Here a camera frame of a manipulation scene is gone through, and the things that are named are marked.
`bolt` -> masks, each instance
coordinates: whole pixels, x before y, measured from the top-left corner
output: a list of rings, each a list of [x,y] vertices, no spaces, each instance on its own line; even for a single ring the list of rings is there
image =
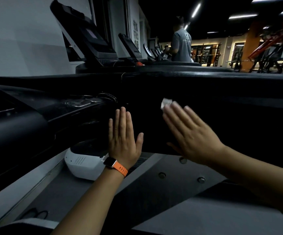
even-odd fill
[[[198,181],[200,184],[203,184],[203,183],[206,181],[206,179],[203,178],[203,177],[199,177],[199,178],[197,179],[197,181]]]
[[[160,179],[164,179],[167,175],[165,173],[163,173],[163,172],[160,172],[158,174],[158,176],[159,176]]]
[[[186,164],[187,163],[187,159],[183,158],[183,157],[180,157],[179,161],[180,161],[181,164]]]

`black hair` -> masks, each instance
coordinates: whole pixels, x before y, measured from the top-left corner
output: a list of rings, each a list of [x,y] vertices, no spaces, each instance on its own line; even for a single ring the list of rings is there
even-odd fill
[[[172,20],[173,26],[180,26],[184,24],[184,17],[182,16],[176,16]]]

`white tissue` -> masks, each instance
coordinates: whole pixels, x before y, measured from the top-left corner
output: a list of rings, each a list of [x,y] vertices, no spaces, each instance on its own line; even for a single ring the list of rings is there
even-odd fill
[[[170,105],[172,103],[172,100],[167,99],[167,98],[163,98],[162,102],[161,102],[161,110],[163,109],[163,107],[165,105]]]

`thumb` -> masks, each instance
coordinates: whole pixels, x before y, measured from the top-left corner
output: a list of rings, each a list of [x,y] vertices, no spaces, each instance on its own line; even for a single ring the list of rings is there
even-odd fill
[[[183,151],[178,146],[175,146],[171,142],[167,142],[167,145],[170,146],[171,148],[173,148],[173,150],[178,152],[180,155],[184,156]]]
[[[144,142],[144,133],[140,133],[138,136],[137,136],[137,139],[136,139],[136,153],[140,156],[140,154],[142,153],[142,144]]]

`ceiling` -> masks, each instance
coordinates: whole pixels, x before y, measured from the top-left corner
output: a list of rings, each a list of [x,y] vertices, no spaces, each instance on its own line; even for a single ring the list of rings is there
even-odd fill
[[[192,39],[220,38],[243,35],[250,24],[256,20],[266,21],[266,25],[283,22],[283,0],[274,2],[251,3],[252,0],[138,0],[149,25],[151,37],[159,37],[160,42],[171,41],[173,31],[171,18],[184,16],[190,22],[187,31]],[[197,15],[191,15],[201,3]],[[229,20],[232,14],[257,13],[255,18]]]

